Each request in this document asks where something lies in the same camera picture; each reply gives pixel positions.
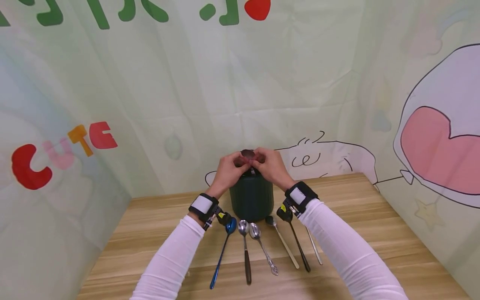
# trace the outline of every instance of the pink letter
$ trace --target pink letter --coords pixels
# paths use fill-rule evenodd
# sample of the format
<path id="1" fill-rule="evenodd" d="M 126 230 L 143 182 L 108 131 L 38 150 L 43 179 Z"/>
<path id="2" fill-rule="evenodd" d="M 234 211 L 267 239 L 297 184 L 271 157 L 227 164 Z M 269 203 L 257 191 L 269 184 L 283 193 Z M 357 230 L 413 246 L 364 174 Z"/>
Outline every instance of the pink letter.
<path id="1" fill-rule="evenodd" d="M 61 170 L 66 170 L 73 164 L 74 158 L 72 153 L 72 147 L 70 147 L 70 142 L 67 141 L 67 138 L 65 137 L 62 137 L 60 139 L 60 144 L 65 154 L 59 155 L 57 151 L 53 148 L 53 144 L 51 141 L 46 141 L 42 145 L 53 165 Z"/>
<path id="2" fill-rule="evenodd" d="M 110 130 L 107 122 L 97 122 L 90 125 L 90 140 L 97 149 L 111 149 L 118 147 L 117 142 L 110 133 L 103 133 Z"/>

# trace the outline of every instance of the fabric backdrop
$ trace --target fabric backdrop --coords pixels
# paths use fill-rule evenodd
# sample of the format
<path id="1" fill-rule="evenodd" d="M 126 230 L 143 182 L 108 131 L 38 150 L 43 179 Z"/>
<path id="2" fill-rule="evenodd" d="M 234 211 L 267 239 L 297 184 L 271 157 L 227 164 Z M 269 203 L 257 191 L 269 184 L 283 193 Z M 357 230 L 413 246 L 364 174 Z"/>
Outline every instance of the fabric backdrop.
<path id="1" fill-rule="evenodd" d="M 75 299 L 132 197 L 363 172 L 473 298 L 480 2 L 0 3 L 0 298 Z"/>

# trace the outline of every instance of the hand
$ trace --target hand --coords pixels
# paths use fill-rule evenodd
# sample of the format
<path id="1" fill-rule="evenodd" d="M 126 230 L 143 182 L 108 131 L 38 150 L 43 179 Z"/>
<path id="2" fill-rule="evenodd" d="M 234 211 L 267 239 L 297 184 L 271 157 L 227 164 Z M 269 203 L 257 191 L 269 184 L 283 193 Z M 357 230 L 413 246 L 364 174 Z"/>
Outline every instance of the hand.
<path id="1" fill-rule="evenodd" d="M 207 195 L 220 198 L 223 193 L 237 183 L 243 173 L 252 167 L 249 162 L 245 162 L 241 167 L 236 167 L 234 161 L 239 159 L 245 161 L 240 152 L 234 152 L 220 159 L 212 185 L 205 192 Z"/>
<path id="2" fill-rule="evenodd" d="M 255 160 L 250 161 L 250 163 L 260 171 L 266 180 L 281 188 L 284 192 L 296 183 L 288 174 L 280 152 L 265 148 L 257 148 L 254 152 Z"/>

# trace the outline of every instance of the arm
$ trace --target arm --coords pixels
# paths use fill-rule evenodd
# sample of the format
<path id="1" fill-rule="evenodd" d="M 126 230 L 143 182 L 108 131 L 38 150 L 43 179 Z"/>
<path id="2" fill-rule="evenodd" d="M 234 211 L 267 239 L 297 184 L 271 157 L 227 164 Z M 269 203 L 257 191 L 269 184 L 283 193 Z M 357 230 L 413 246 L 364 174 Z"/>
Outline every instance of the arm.
<path id="1" fill-rule="evenodd" d="M 212 186 L 205 192 L 207 195 L 220 198 L 250 168 L 248 162 L 236 167 L 234 160 L 239 157 L 240 152 L 235 152 L 220 159 Z M 193 256 L 204 237 L 204 225 L 193 212 L 180 221 L 148 264 L 130 300 L 177 298 Z"/>
<path id="2" fill-rule="evenodd" d="M 258 148 L 251 164 L 284 192 L 296 183 L 277 151 Z M 317 238 L 354 299 L 407 299 L 398 280 L 378 254 L 323 202 L 311 200 L 299 220 Z"/>
<path id="3" fill-rule="evenodd" d="M 189 213 L 158 249 L 130 300 L 176 299 L 205 231 Z"/>

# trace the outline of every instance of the blue spoon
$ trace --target blue spoon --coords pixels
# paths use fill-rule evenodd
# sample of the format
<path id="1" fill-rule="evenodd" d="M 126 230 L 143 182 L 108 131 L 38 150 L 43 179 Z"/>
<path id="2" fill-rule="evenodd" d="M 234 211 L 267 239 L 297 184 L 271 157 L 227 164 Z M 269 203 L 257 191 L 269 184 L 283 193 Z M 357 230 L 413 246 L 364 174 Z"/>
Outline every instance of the blue spoon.
<path id="1" fill-rule="evenodd" d="M 210 283 L 210 289 L 213 289 L 216 283 L 216 278 L 218 276 L 218 271 L 220 270 L 220 263 L 222 262 L 223 251 L 225 251 L 225 246 L 227 245 L 227 240 L 230 234 L 235 232 L 237 229 L 237 219 L 232 217 L 228 224 L 225 225 L 225 230 L 227 231 L 227 238 L 225 239 L 225 243 L 223 244 L 222 253 L 220 254 L 220 259 L 218 260 L 218 264 L 216 265 L 215 273 L 213 274 L 212 282 Z"/>

